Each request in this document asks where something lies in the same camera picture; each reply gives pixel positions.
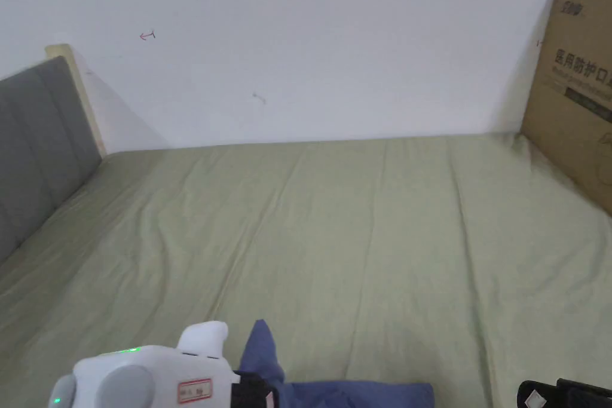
red label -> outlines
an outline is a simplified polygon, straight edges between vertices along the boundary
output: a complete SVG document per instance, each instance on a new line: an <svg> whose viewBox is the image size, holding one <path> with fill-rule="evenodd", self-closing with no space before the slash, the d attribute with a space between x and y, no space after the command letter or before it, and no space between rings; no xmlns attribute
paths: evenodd
<svg viewBox="0 0 612 408"><path fill-rule="evenodd" d="M212 380L194 379L179 382L176 398L179 404L197 402L212 397Z"/></svg>

white device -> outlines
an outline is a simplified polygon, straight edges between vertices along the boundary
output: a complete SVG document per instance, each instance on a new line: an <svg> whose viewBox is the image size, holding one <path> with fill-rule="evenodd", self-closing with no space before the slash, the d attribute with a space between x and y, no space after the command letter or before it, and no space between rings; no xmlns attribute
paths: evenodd
<svg viewBox="0 0 612 408"><path fill-rule="evenodd" d="M60 378L49 408L230 408L240 382L223 357L228 326L185 329L176 348L142 346L85 358Z"/></svg>

gray upholstered headboard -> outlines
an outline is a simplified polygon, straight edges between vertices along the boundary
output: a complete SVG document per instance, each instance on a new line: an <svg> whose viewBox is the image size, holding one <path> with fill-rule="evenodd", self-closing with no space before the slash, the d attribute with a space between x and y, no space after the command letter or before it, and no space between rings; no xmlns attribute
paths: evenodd
<svg viewBox="0 0 612 408"><path fill-rule="evenodd" d="M100 160L64 57L0 81L0 262Z"/></svg>

black object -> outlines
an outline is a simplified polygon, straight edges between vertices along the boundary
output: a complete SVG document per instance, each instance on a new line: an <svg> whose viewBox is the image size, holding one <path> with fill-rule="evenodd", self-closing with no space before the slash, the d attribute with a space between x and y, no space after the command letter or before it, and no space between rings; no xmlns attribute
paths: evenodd
<svg viewBox="0 0 612 408"><path fill-rule="evenodd" d="M534 390L546 400L546 408L612 408L611 390L567 379L558 379L557 386L524 381L516 395L518 408L530 406L527 400Z"/></svg>
<svg viewBox="0 0 612 408"><path fill-rule="evenodd" d="M240 382L231 385L231 408L279 408L279 391L274 386L257 373L234 373L240 375Z"/></svg>

mattress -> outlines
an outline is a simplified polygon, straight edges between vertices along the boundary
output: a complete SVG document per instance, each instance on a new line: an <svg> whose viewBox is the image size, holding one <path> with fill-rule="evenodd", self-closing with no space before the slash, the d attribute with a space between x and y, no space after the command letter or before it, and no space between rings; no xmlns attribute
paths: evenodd
<svg viewBox="0 0 612 408"><path fill-rule="evenodd" d="M128 152L0 266L3 406L80 358L264 318L289 381L610 386L612 228L521 136Z"/></svg>

